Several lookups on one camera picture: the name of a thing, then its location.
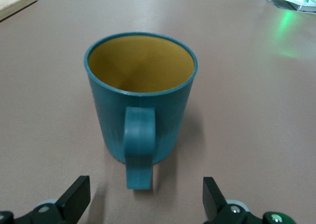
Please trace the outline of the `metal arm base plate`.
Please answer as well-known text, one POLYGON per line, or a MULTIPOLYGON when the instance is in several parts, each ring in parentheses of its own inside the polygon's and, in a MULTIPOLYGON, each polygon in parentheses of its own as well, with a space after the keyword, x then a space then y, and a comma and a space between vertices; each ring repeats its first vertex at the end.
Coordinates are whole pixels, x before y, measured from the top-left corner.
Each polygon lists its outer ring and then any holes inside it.
POLYGON ((275 7, 279 9, 285 9, 285 10, 291 10, 291 11, 297 11, 295 7, 293 7, 289 2, 285 0, 268 0, 272 3, 275 7))

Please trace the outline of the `teal cup yellow inside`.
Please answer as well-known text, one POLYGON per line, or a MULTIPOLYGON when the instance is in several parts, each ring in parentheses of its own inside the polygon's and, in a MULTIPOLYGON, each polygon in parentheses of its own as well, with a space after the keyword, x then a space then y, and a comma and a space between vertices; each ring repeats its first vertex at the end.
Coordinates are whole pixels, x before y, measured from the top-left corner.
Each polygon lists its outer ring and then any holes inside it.
POLYGON ((164 35, 130 32, 92 44, 84 56, 105 145, 125 164, 128 189, 149 189, 153 165, 172 151, 198 61, 164 35))

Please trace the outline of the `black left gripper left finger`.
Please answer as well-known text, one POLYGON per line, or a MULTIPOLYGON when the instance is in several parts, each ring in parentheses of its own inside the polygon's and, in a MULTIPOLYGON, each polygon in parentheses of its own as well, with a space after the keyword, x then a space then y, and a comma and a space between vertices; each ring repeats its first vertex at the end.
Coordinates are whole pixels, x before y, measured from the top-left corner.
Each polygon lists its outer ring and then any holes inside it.
POLYGON ((79 176, 58 199, 46 200, 21 217, 0 211, 0 224, 77 224, 89 203, 90 178, 79 176))

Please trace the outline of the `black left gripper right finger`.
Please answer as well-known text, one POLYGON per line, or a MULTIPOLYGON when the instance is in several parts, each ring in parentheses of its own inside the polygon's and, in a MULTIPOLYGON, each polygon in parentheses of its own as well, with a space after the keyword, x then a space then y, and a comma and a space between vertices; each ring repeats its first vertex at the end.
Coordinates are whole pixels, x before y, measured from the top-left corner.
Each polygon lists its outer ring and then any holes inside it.
POLYGON ((226 199, 212 177, 203 178, 202 201, 207 216, 204 224, 295 224, 288 215, 276 211, 253 215, 241 201, 226 199))

